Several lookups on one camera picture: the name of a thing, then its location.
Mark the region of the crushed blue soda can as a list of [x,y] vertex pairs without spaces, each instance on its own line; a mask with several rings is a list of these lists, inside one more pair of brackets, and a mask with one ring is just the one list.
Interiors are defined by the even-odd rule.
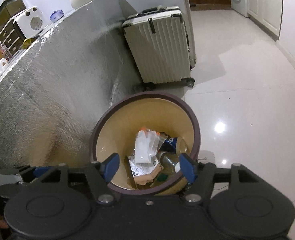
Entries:
[[173,138],[167,136],[162,146],[160,147],[160,150],[180,155],[182,153],[188,152],[188,146],[182,137]]

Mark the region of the clear plastic packaging bag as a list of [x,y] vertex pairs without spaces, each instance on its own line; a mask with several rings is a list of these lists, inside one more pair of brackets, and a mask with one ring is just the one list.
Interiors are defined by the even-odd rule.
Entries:
[[136,164],[151,163],[164,142],[159,132],[142,127],[136,135],[134,157]]

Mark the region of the gold foil wrapper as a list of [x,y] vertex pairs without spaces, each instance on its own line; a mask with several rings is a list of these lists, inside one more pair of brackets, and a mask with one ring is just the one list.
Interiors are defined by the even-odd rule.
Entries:
[[36,40],[38,40],[38,37],[26,38],[21,46],[21,49],[28,49]]

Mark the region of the brown round trash bin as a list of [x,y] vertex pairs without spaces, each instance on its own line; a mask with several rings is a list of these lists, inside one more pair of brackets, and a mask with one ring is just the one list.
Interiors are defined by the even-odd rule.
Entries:
[[109,188],[125,195],[175,194],[187,185],[177,161],[166,164],[162,153],[177,158],[198,156],[199,123],[191,107],[167,93],[143,92],[112,106],[98,121],[89,144],[90,161],[120,157]]

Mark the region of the glass bottle in bin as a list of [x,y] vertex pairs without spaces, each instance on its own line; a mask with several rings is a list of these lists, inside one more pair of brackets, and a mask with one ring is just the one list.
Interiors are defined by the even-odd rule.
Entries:
[[157,154],[157,158],[163,174],[172,176],[180,171],[179,156],[177,154],[161,151]]

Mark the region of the cardboard box in bin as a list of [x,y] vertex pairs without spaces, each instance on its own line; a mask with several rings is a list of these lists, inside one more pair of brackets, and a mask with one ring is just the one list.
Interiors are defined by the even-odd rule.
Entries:
[[144,186],[147,183],[151,183],[162,171],[157,157],[153,157],[151,160],[151,163],[136,164],[133,155],[128,157],[131,173],[137,185]]

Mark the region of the silver insulated table cover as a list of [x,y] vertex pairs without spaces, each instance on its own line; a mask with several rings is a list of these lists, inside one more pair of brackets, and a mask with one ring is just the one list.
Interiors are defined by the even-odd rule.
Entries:
[[122,31],[125,0],[94,0],[55,23],[0,78],[0,169],[89,162],[113,104],[142,91]]

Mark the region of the beige hard-shell suitcase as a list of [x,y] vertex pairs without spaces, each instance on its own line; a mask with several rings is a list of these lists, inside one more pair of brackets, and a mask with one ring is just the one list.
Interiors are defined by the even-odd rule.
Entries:
[[191,70],[195,60],[191,57],[188,32],[178,6],[143,10],[129,16],[122,29],[147,87],[173,82],[194,86]]

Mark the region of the clear water bottle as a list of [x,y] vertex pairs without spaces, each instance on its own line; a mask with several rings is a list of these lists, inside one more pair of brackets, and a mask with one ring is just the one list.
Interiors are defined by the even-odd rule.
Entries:
[[0,41],[0,52],[3,56],[3,58],[5,58],[7,61],[10,61],[12,59],[12,55],[10,53],[10,51],[8,50],[8,48],[2,44],[2,42]]

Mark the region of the blue tissue pack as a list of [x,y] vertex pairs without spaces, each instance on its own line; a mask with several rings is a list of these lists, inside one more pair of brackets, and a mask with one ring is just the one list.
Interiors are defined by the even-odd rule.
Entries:
[[59,19],[61,19],[64,16],[64,12],[62,10],[56,10],[51,13],[50,15],[50,21],[52,23],[57,22]]

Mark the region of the white drawer unit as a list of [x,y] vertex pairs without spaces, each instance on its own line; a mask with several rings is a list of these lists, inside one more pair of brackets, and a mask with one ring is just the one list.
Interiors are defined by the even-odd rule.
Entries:
[[21,50],[24,40],[25,36],[14,19],[10,19],[0,27],[0,42],[6,46],[12,56]]

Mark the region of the white space heater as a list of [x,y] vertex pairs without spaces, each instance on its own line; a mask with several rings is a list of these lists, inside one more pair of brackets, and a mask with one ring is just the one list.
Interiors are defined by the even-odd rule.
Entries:
[[30,7],[15,17],[14,29],[23,38],[31,38],[39,34],[45,28],[45,17],[43,12],[36,7]]

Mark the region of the glass fish tank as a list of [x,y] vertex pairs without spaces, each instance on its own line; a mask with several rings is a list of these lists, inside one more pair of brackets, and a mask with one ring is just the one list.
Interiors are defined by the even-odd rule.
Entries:
[[4,0],[0,6],[0,32],[11,17],[26,9],[23,0]]

